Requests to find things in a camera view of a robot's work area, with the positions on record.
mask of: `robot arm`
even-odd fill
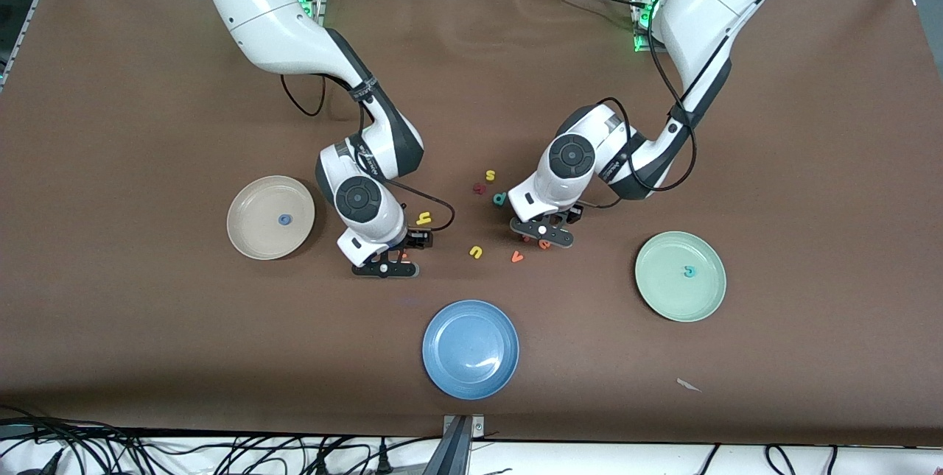
[[[323,28],[299,0],[212,0],[236,45],[277,74],[319,74],[342,85],[374,123],[321,150],[315,176],[348,229],[337,240],[357,267],[407,237],[402,207],[383,186],[415,171],[424,147],[377,79],[339,32]]]
[[[664,182],[674,157],[721,91],[730,73],[734,39],[764,1],[658,0],[651,31],[663,42],[681,75],[684,108],[671,109],[665,128],[654,140],[646,139],[605,105],[576,110],[557,130],[538,170],[508,192],[518,217],[512,220],[512,229],[555,242],[546,233],[533,233],[528,221],[570,210],[592,173],[620,199],[649,197],[653,193],[649,188],[657,189]],[[577,157],[579,164],[570,166]]]

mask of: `black band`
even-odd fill
[[[374,95],[374,86],[376,86],[376,83],[376,78],[373,75],[367,76],[360,85],[354,86],[348,94],[350,94],[351,98],[357,103],[366,102],[367,99],[370,99],[370,96]]]
[[[632,153],[636,152],[636,149],[639,149],[646,141],[645,136],[642,136],[642,133],[636,130],[636,133],[626,141],[623,148],[619,149],[616,156],[612,157],[612,159],[606,163],[606,167],[603,167],[603,170],[599,173],[599,178],[606,183],[612,180],[612,178],[616,176],[616,173],[619,173],[619,170],[629,161],[629,157],[632,156]]]
[[[383,169],[380,169],[380,163],[376,162],[374,152],[367,146],[367,142],[363,141],[360,133],[353,133],[347,139],[351,141],[351,146],[354,146],[354,162],[360,165],[360,169],[374,179],[386,180],[383,176]]]
[[[347,40],[334,29],[324,28],[324,31],[327,31],[327,35],[330,35],[330,38],[334,39],[337,48],[340,49],[340,52],[344,54],[347,61],[354,67],[360,79],[363,79],[363,82],[367,83],[366,86],[361,85],[357,87],[357,89],[368,89],[368,94],[364,96],[363,99],[375,99],[380,109],[386,113],[387,119],[390,120],[390,131],[393,136],[393,150],[396,155],[396,168],[399,176],[412,173],[418,168],[418,164],[422,160],[422,153],[424,153],[417,137],[413,135],[412,130],[410,130],[410,127],[405,123],[403,115],[393,106],[393,102],[387,97],[387,94],[383,91],[383,87],[376,81],[374,76],[370,73],[370,70],[367,70],[367,66],[364,65],[360,57],[357,56],[357,53],[354,52],[354,48],[351,48]],[[355,102],[360,102],[361,100],[360,95],[355,96],[353,93],[351,93],[351,98],[354,98]]]
[[[714,102],[714,99],[716,99],[717,95],[721,92],[724,83],[727,82],[727,77],[730,76],[730,68],[730,59],[727,59],[723,62],[723,66],[721,66],[717,76],[714,76],[714,80],[711,81],[710,86],[707,87],[703,98],[701,98],[698,105],[694,107],[693,112],[685,110],[675,103],[675,105],[671,107],[671,117],[673,117],[675,122],[687,126],[688,129],[697,127],[698,123],[701,123],[701,120],[704,118],[707,109],[710,108],[711,103]]]

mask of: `table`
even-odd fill
[[[424,137],[403,181],[458,208],[411,254],[418,279],[381,281],[351,276],[311,183],[318,150],[356,130],[339,88],[302,116],[210,1],[41,0],[0,95],[0,398],[125,426],[422,435],[481,412],[512,438],[938,445],[943,87],[916,8],[769,0],[681,189],[587,210],[572,249],[522,244],[489,195],[570,112],[614,95],[661,128],[670,96],[627,12],[331,0],[327,24]],[[289,83],[317,102],[320,80]],[[263,263],[232,248],[225,213],[270,174],[308,183],[319,217]],[[444,219],[394,191],[411,219]],[[634,254],[666,230],[724,260],[707,320],[663,320],[634,287]],[[421,363],[425,325],[463,298],[501,307],[522,342],[482,401],[442,394]]]

